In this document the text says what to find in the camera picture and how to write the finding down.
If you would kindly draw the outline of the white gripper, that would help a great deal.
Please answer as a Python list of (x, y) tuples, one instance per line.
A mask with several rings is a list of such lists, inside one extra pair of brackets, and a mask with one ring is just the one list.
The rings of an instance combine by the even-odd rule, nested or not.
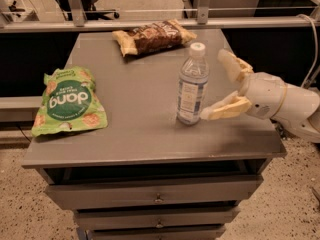
[(245, 112), (259, 119), (269, 119), (277, 113), (287, 91), (287, 85), (280, 77), (264, 72), (253, 73), (250, 64), (225, 49), (218, 52), (217, 59), (232, 83), (243, 82), (239, 92), (234, 91), (204, 108), (200, 113), (201, 119), (233, 118)]

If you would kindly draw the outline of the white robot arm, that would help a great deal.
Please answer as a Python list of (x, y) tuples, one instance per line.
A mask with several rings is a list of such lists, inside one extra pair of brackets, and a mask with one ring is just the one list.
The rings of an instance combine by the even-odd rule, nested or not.
[(271, 119), (289, 133), (313, 143), (320, 142), (318, 92), (284, 82), (280, 77), (253, 71), (253, 67), (231, 52), (221, 49), (218, 61), (239, 89), (202, 110), (200, 118), (217, 120), (242, 113)]

